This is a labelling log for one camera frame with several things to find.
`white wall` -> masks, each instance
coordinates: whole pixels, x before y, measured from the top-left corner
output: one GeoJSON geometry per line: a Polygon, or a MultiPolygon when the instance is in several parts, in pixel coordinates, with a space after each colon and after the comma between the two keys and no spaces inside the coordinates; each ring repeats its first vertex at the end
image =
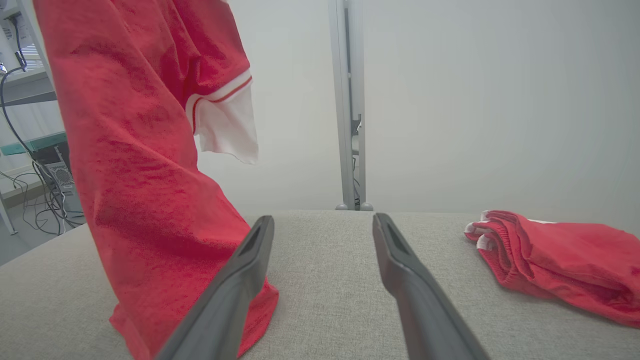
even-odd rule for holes
{"type": "Polygon", "coordinates": [[[198,167],[244,214],[335,208],[342,185],[326,1],[230,5],[252,64],[260,163],[205,152],[198,167]]]}
{"type": "Polygon", "coordinates": [[[640,1],[364,1],[367,200],[640,235],[640,1]]]}

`cable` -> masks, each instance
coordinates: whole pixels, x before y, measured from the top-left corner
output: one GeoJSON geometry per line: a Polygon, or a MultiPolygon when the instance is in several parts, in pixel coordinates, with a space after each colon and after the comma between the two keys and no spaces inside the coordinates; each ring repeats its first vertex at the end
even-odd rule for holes
{"type": "MultiPolygon", "coordinates": [[[[53,190],[54,190],[54,189],[51,189],[50,194],[49,194],[52,198],[54,197],[54,195],[53,195],[53,190]]],[[[67,217],[64,217],[64,216],[62,216],[62,215],[59,215],[59,214],[58,214],[57,212],[55,212],[55,211],[53,211],[53,213],[54,213],[58,218],[60,218],[60,219],[64,220],[67,224],[69,224],[69,226],[70,226],[70,227],[73,227],[74,229],[76,228],[76,227],[74,226],[74,224],[75,224],[75,225],[84,225],[84,224],[80,224],[80,223],[78,223],[78,222],[73,222],[73,221],[69,220],[67,217]]]]}
{"type": "Polygon", "coordinates": [[[42,185],[42,192],[43,192],[43,197],[44,197],[44,201],[47,204],[47,209],[45,209],[44,211],[51,211],[54,215],[54,219],[56,219],[56,223],[58,224],[58,233],[57,235],[60,235],[60,231],[61,231],[61,226],[60,226],[60,220],[58,220],[59,215],[56,212],[56,208],[53,206],[53,199],[48,199],[47,198],[47,194],[51,195],[51,193],[53,192],[53,189],[51,189],[51,187],[49,186],[49,184],[45,184],[44,182],[44,178],[42,177],[41,174],[39,174],[39,171],[36,169],[36,165],[38,165],[38,167],[41,167],[40,164],[38,164],[36,161],[31,161],[31,167],[33,168],[34,173],[38,176],[38,179],[40,180],[40,184],[42,185]]]}
{"type": "Polygon", "coordinates": [[[20,46],[20,32],[18,31],[18,20],[16,17],[12,17],[11,23],[13,24],[13,28],[15,29],[15,42],[18,44],[18,52],[20,52],[20,57],[22,58],[22,71],[27,71],[27,59],[25,59],[24,54],[22,53],[22,46],[20,46]]]}
{"type": "Polygon", "coordinates": [[[6,113],[6,106],[4,105],[4,82],[6,81],[7,76],[9,76],[11,73],[16,72],[18,70],[21,70],[21,67],[17,67],[15,69],[9,70],[9,72],[7,72],[6,74],[3,75],[2,80],[0,81],[0,106],[2,106],[2,112],[4,114],[4,119],[6,120],[6,123],[9,124],[9,128],[11,129],[11,132],[15,135],[16,139],[18,139],[18,141],[20,142],[20,144],[22,145],[22,147],[24,148],[24,150],[29,154],[29,156],[31,157],[31,159],[33,159],[33,152],[31,151],[31,149],[29,149],[27,147],[27,144],[25,144],[22,141],[22,138],[20,137],[20,135],[18,135],[18,132],[16,132],[15,128],[13,127],[13,124],[11,123],[11,120],[9,120],[9,115],[6,113]]]}
{"type": "MultiPolygon", "coordinates": [[[[62,210],[62,216],[67,217],[67,214],[65,213],[65,199],[67,198],[67,196],[65,196],[65,192],[60,190],[60,193],[62,194],[62,205],[60,205],[60,209],[62,210]]],[[[62,222],[62,228],[65,230],[64,233],[67,232],[67,225],[65,224],[65,222],[62,222]]]]}
{"type": "Polygon", "coordinates": [[[60,231],[58,231],[58,233],[52,233],[52,232],[49,232],[49,231],[46,231],[46,230],[42,229],[42,227],[49,221],[49,219],[38,220],[38,215],[39,214],[43,213],[44,211],[48,211],[49,210],[49,209],[45,209],[45,210],[43,210],[41,212],[38,212],[38,210],[37,210],[37,206],[38,205],[48,204],[46,202],[46,196],[45,196],[45,202],[38,203],[38,199],[36,199],[33,204],[29,204],[29,201],[27,200],[27,194],[28,194],[28,191],[29,191],[29,183],[27,183],[24,180],[20,180],[19,179],[20,176],[37,175],[39,177],[40,174],[37,174],[35,172],[28,172],[28,173],[20,174],[20,175],[18,175],[16,177],[11,177],[11,176],[5,174],[4,172],[0,172],[0,174],[5,176],[7,179],[11,179],[13,181],[14,187],[17,184],[17,186],[20,187],[20,192],[22,192],[24,194],[23,201],[22,201],[22,221],[27,223],[27,225],[31,226],[31,228],[34,229],[34,230],[40,230],[43,233],[47,233],[47,234],[51,234],[51,235],[59,235],[60,231]],[[26,214],[27,208],[29,206],[33,206],[33,209],[34,209],[34,212],[35,212],[35,218],[34,218],[35,225],[33,225],[32,223],[28,222],[27,219],[24,217],[25,214],[26,214]]]}
{"type": "MultiPolygon", "coordinates": [[[[25,173],[25,174],[18,175],[18,176],[16,177],[16,179],[17,179],[18,177],[20,177],[20,176],[23,176],[23,175],[36,175],[36,176],[38,176],[38,178],[40,178],[40,174],[38,174],[37,172],[33,172],[33,173],[29,172],[29,173],[25,173]]],[[[35,226],[33,226],[31,223],[29,223],[29,222],[24,218],[24,215],[25,215],[25,213],[26,213],[26,211],[27,211],[27,208],[28,208],[29,206],[31,206],[31,205],[29,205],[29,202],[28,202],[28,200],[27,200],[27,192],[28,192],[28,191],[29,191],[29,185],[27,184],[27,190],[24,192],[24,202],[22,203],[22,220],[23,220],[25,223],[27,223],[29,226],[31,226],[31,228],[33,228],[33,229],[38,229],[38,230],[42,231],[43,233],[47,233],[47,234],[51,234],[51,235],[60,235],[60,221],[58,221],[58,218],[57,218],[57,217],[54,217],[54,218],[56,219],[56,222],[58,223],[58,232],[57,232],[57,233],[52,233],[52,232],[50,232],[50,231],[46,231],[46,230],[42,229],[42,227],[43,227],[46,223],[48,223],[49,219],[38,220],[38,215],[39,215],[39,214],[41,214],[41,213],[43,213],[43,212],[46,212],[46,211],[50,211],[50,210],[52,211],[52,209],[51,209],[51,207],[50,207],[50,204],[49,204],[49,202],[47,201],[47,193],[46,193],[46,190],[45,190],[44,186],[43,186],[43,194],[42,194],[42,196],[43,196],[43,198],[44,198],[44,202],[38,203],[38,199],[36,198],[36,200],[35,200],[35,201],[34,201],[34,203],[33,203],[33,211],[34,211],[34,214],[35,214],[35,215],[34,215],[34,223],[35,223],[35,226]],[[46,208],[45,208],[44,210],[42,210],[42,211],[38,212],[38,208],[37,208],[37,206],[38,206],[38,205],[42,205],[42,204],[45,204],[45,205],[46,205],[46,208]]]]}
{"type": "Polygon", "coordinates": [[[352,156],[353,164],[351,168],[353,169],[353,191],[355,192],[355,206],[360,206],[360,194],[358,193],[358,188],[360,187],[360,183],[356,180],[356,157],[352,156]]]}

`floor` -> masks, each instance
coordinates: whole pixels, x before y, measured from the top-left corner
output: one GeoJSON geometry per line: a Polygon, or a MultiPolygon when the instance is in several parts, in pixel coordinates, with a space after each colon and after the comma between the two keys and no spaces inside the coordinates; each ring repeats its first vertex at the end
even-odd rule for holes
{"type": "MultiPolygon", "coordinates": [[[[57,236],[58,223],[51,211],[38,214],[38,225],[42,230],[53,234],[44,233],[35,226],[36,214],[44,209],[46,209],[46,205],[42,196],[28,201],[28,205],[25,208],[20,205],[7,209],[7,213],[13,222],[13,227],[18,233],[9,235],[9,230],[4,226],[4,222],[0,221],[0,266],[57,236]]],[[[73,218],[72,221],[84,223],[84,217],[73,218]]],[[[62,233],[64,230],[65,228],[61,224],[60,232],[62,233]]]]}

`black cable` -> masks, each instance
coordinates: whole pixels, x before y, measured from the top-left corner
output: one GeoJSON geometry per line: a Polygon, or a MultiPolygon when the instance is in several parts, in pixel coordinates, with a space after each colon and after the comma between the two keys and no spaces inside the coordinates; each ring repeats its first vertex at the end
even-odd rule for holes
{"type": "Polygon", "coordinates": [[[51,189],[49,187],[49,184],[45,184],[44,179],[42,177],[41,174],[39,174],[39,171],[36,169],[36,162],[32,161],[31,162],[31,167],[33,168],[34,173],[38,176],[38,179],[40,180],[40,184],[42,185],[42,196],[44,198],[45,203],[47,204],[47,209],[43,210],[43,211],[51,211],[54,214],[54,219],[56,219],[56,223],[58,224],[58,233],[57,235],[61,234],[61,226],[60,226],[60,220],[58,220],[58,214],[56,213],[55,207],[53,206],[53,200],[50,200],[47,198],[47,190],[50,190],[51,192],[53,192],[53,189],[51,189]]]}
{"type": "Polygon", "coordinates": [[[34,201],[33,204],[29,204],[29,201],[27,200],[27,194],[28,194],[28,191],[29,191],[29,183],[27,183],[24,180],[20,180],[19,177],[20,176],[26,176],[26,175],[38,175],[39,176],[39,174],[28,172],[28,173],[20,174],[20,175],[18,175],[16,177],[11,177],[11,176],[5,174],[4,172],[0,172],[0,174],[5,176],[7,179],[11,179],[13,181],[13,185],[14,186],[16,185],[16,182],[17,182],[17,185],[20,187],[20,192],[22,192],[24,194],[23,195],[23,200],[22,200],[22,221],[27,223],[27,225],[31,226],[31,228],[34,229],[34,230],[40,230],[43,233],[47,233],[47,234],[51,234],[51,235],[59,235],[59,234],[51,233],[49,231],[46,231],[46,230],[42,229],[42,227],[49,221],[49,219],[45,219],[42,224],[39,224],[38,221],[43,221],[43,220],[38,220],[38,214],[36,214],[35,215],[35,219],[34,219],[35,220],[35,225],[33,225],[32,223],[28,222],[26,218],[24,218],[24,215],[26,214],[27,208],[29,206],[33,206],[34,212],[37,213],[37,206],[45,204],[45,202],[38,203],[38,199],[36,199],[36,201],[34,201]]]}
{"type": "Polygon", "coordinates": [[[49,198],[51,199],[51,208],[55,210],[60,210],[60,208],[56,207],[56,203],[58,202],[58,199],[56,198],[55,194],[53,194],[53,190],[54,189],[49,190],[49,198]]]}
{"type": "Polygon", "coordinates": [[[18,132],[16,132],[15,128],[13,127],[13,124],[11,123],[11,120],[9,120],[9,115],[6,113],[6,106],[4,105],[4,82],[6,81],[7,76],[9,76],[11,73],[16,72],[18,70],[22,70],[21,67],[17,67],[15,69],[9,70],[9,72],[7,72],[6,74],[3,75],[2,80],[0,81],[0,106],[2,106],[2,112],[4,114],[4,119],[6,120],[6,123],[9,124],[9,128],[11,129],[11,132],[15,135],[15,137],[18,139],[18,141],[20,142],[20,144],[22,145],[22,147],[24,148],[24,150],[29,153],[29,156],[31,156],[31,159],[33,159],[33,152],[31,151],[31,149],[29,149],[27,147],[27,144],[25,144],[22,141],[22,138],[20,137],[20,135],[18,135],[18,132]]]}
{"type": "Polygon", "coordinates": [[[15,42],[18,44],[18,52],[20,52],[20,57],[22,58],[22,71],[27,71],[27,59],[25,59],[24,54],[22,53],[22,47],[20,46],[20,32],[18,31],[18,20],[14,17],[11,19],[11,23],[13,24],[13,28],[15,29],[15,42]]]}
{"type": "Polygon", "coordinates": [[[57,217],[59,217],[59,218],[61,218],[63,221],[65,221],[67,224],[69,224],[69,226],[70,226],[71,228],[73,228],[73,229],[75,229],[75,228],[76,228],[75,226],[73,226],[73,224],[76,224],[76,225],[82,225],[82,224],[78,224],[77,222],[72,222],[72,221],[70,221],[69,219],[67,219],[67,210],[65,210],[65,197],[64,197],[64,196],[63,196],[63,194],[62,194],[62,188],[61,188],[61,187],[60,187],[60,185],[58,184],[58,181],[56,180],[56,178],[55,178],[55,177],[51,176],[50,174],[49,174],[48,176],[53,180],[53,182],[54,182],[54,183],[56,183],[56,188],[58,189],[58,191],[60,192],[60,196],[62,197],[62,202],[61,202],[61,204],[59,204],[59,205],[60,205],[59,210],[60,210],[60,212],[62,213],[62,216],[61,216],[61,215],[58,215],[58,213],[57,213],[57,212],[55,212],[55,211],[53,211],[53,213],[54,213],[57,217]]]}
{"type": "MultiPolygon", "coordinates": [[[[49,192],[49,196],[51,196],[52,198],[54,198],[54,197],[55,197],[55,195],[53,194],[53,191],[54,191],[54,189],[51,189],[51,190],[50,190],[50,192],[49,192]]],[[[58,218],[60,218],[60,219],[64,220],[67,224],[69,224],[69,226],[70,226],[70,227],[73,227],[74,229],[76,228],[76,227],[74,226],[74,224],[75,224],[75,225],[84,225],[84,224],[80,224],[79,222],[73,222],[73,221],[69,220],[66,216],[63,216],[63,215],[58,214],[56,211],[53,211],[53,213],[54,213],[58,218]]]]}
{"type": "MultiPolygon", "coordinates": [[[[38,176],[38,178],[40,178],[40,174],[38,174],[37,172],[28,172],[28,173],[25,173],[25,174],[20,174],[20,175],[16,176],[15,178],[17,179],[18,177],[20,177],[20,176],[24,176],[24,175],[36,175],[36,176],[38,176]]],[[[47,234],[51,234],[51,235],[60,235],[60,221],[58,221],[58,219],[57,219],[57,218],[55,218],[55,219],[56,219],[56,221],[57,221],[57,223],[58,223],[58,232],[57,232],[57,233],[52,233],[52,232],[50,232],[50,231],[46,231],[46,230],[42,229],[42,227],[43,227],[43,226],[44,226],[44,225],[49,221],[49,219],[38,220],[38,215],[39,215],[39,214],[41,214],[41,213],[43,213],[43,212],[45,212],[45,211],[49,211],[49,210],[51,210],[51,209],[50,209],[50,207],[48,206],[48,205],[49,205],[49,203],[47,202],[47,194],[46,194],[46,192],[44,191],[44,189],[43,189],[43,194],[42,194],[42,195],[43,195],[43,198],[44,198],[44,201],[45,201],[45,202],[38,203],[38,199],[36,198],[36,200],[34,201],[34,203],[33,203],[32,205],[29,205],[29,201],[27,200],[27,192],[29,191],[29,185],[28,185],[25,181],[23,181],[23,183],[25,183],[25,184],[26,184],[26,186],[27,186],[27,190],[24,192],[24,200],[23,200],[23,203],[22,203],[22,221],[24,221],[24,222],[25,222],[25,223],[27,223],[29,226],[31,226],[31,228],[32,228],[32,229],[38,229],[38,230],[42,231],[43,233],[47,233],[47,234]],[[48,208],[46,208],[46,209],[44,209],[44,210],[42,210],[42,211],[38,212],[38,208],[37,208],[37,206],[38,206],[38,205],[42,205],[42,204],[46,204],[48,208]],[[30,223],[30,222],[28,222],[28,221],[24,218],[24,215],[25,215],[25,213],[26,213],[26,211],[27,211],[27,208],[28,208],[29,206],[33,206],[33,211],[34,211],[34,214],[35,214],[35,215],[34,215],[34,219],[33,219],[33,220],[34,220],[35,226],[31,225],[31,223],[30,223]]]]}

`computer tower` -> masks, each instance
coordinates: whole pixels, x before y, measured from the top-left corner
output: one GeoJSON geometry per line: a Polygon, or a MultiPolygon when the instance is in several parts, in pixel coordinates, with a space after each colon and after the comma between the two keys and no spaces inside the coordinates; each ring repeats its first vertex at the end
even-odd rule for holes
{"type": "Polygon", "coordinates": [[[69,217],[82,215],[76,183],[71,173],[68,143],[65,141],[33,151],[33,157],[44,167],[39,172],[48,186],[47,191],[51,191],[58,206],[64,206],[69,217]]]}

